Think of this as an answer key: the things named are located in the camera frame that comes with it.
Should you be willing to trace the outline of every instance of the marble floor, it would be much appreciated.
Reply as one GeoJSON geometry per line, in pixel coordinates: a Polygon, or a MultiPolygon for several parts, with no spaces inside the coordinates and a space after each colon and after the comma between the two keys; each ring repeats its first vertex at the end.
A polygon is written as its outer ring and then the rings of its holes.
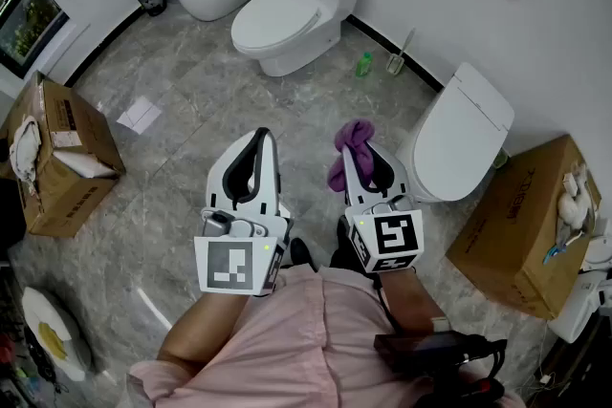
{"type": "MultiPolygon", "coordinates": [[[[267,77],[233,48],[234,15],[198,22],[169,0],[162,15],[132,24],[75,87],[107,116],[127,174],[74,239],[27,236],[10,250],[21,285],[58,295],[94,352],[96,373],[85,382],[59,375],[70,393],[57,406],[114,406],[128,367],[153,358],[167,333],[144,297],[172,323],[200,295],[192,238],[208,170],[234,140],[258,126],[272,130],[293,235],[327,264],[343,210],[325,181],[337,156],[333,135],[351,118],[369,118],[375,140],[395,151],[435,96],[407,69],[388,75],[387,52],[346,23],[328,53],[267,77]],[[373,71],[355,78],[365,51],[373,71]],[[141,97],[159,116],[139,134],[117,120],[141,97]]],[[[426,253],[417,269],[456,330],[509,339],[500,378],[518,387],[537,365],[544,322],[487,301],[445,257],[484,187],[458,203],[423,206],[426,253]]]]}

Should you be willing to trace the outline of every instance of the cardboard box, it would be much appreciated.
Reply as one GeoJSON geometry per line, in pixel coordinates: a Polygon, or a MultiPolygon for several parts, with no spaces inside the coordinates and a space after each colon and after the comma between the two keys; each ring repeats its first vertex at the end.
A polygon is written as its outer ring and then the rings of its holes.
{"type": "MultiPolygon", "coordinates": [[[[590,236],[544,265],[555,244],[563,175],[584,159],[570,136],[512,157],[448,250],[449,260],[489,299],[533,316],[556,318],[569,296],[590,236]]],[[[595,203],[601,195],[589,175],[595,203]]]]}
{"type": "Polygon", "coordinates": [[[9,145],[25,116],[38,122],[41,145],[36,160],[38,196],[20,182],[28,231],[36,235],[75,236],[90,213],[125,173],[106,118],[77,93],[35,73],[13,104],[4,124],[9,145]],[[54,157],[54,150],[90,154],[117,175],[84,179],[54,157]]]}

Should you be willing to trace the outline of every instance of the yellow object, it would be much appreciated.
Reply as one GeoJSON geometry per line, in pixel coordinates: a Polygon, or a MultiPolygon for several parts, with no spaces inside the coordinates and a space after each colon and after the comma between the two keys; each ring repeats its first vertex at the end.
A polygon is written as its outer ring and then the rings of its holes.
{"type": "Polygon", "coordinates": [[[59,339],[57,333],[47,323],[38,323],[38,334],[45,342],[45,346],[57,358],[65,360],[67,355],[64,351],[64,343],[59,339]]]}

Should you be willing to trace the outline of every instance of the purple cloth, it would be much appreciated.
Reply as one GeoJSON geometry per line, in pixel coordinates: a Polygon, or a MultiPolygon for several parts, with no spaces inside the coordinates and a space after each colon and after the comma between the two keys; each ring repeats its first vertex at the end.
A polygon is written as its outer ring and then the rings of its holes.
{"type": "MultiPolygon", "coordinates": [[[[372,158],[372,152],[365,142],[373,136],[374,124],[367,119],[353,119],[344,124],[334,138],[334,145],[339,152],[342,151],[344,145],[353,149],[357,156],[356,165],[358,170],[361,170],[367,183],[370,183],[372,180],[374,159],[372,158]]],[[[346,188],[342,156],[338,157],[332,168],[329,169],[327,184],[335,192],[342,192],[346,188]]]]}

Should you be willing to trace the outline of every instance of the person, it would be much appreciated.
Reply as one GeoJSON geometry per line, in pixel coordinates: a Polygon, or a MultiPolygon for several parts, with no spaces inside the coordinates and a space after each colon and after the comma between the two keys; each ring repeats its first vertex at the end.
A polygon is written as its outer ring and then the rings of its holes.
{"type": "MultiPolygon", "coordinates": [[[[343,220],[338,238],[330,267],[318,271],[293,239],[294,265],[266,297],[205,293],[172,327],[157,360],[132,367],[132,391],[156,408],[409,407],[431,393],[429,378],[393,374],[377,354],[375,335],[393,327],[343,220]]],[[[432,318],[444,314],[414,269],[380,281],[405,332],[433,333],[432,318]]],[[[466,382],[487,374],[476,361],[461,372],[466,382]]],[[[512,393],[497,403],[524,408],[512,393]]]]}

